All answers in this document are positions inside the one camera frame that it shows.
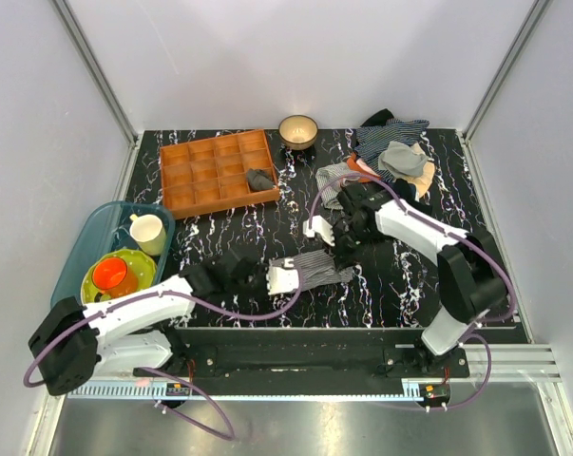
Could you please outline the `grey white striped underwear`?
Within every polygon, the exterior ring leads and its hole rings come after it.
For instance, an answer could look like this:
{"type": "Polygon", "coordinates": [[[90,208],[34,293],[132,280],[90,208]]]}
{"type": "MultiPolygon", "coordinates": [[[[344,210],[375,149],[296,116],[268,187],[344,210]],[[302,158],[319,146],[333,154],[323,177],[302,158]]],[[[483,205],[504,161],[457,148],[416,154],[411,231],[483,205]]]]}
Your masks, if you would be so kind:
{"type": "Polygon", "coordinates": [[[307,291],[322,285],[348,283],[353,279],[353,267],[338,269],[334,259],[323,250],[291,257],[299,276],[299,286],[307,291]]]}

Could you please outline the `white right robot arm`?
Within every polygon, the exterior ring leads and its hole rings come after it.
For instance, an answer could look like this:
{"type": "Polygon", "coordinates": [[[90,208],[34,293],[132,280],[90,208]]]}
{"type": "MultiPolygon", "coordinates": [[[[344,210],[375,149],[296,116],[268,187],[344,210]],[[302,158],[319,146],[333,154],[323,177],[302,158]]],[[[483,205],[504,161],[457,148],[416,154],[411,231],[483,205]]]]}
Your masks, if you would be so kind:
{"type": "Polygon", "coordinates": [[[437,267],[441,308],[422,332],[413,365],[422,375],[438,374],[473,323],[509,304],[511,282],[493,235],[448,226],[420,204],[397,200],[369,183],[343,187],[337,200],[345,213],[332,227],[337,261],[352,263],[363,244],[394,239],[437,267]]]}

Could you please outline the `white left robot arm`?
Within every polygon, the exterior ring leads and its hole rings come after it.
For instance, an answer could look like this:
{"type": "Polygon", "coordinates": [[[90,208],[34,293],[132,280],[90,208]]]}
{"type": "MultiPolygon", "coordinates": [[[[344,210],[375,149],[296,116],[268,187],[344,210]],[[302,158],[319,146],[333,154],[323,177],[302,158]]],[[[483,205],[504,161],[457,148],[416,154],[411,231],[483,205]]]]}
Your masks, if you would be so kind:
{"type": "Polygon", "coordinates": [[[105,360],[101,350],[134,332],[188,316],[197,305],[235,317],[211,301],[224,295],[262,298],[276,293],[276,276],[269,264],[224,256],[184,267],[146,290],[92,307],[73,296],[64,298],[29,339],[33,361],[23,384],[29,389],[44,386],[52,396],[70,393],[92,378],[105,360]]]}

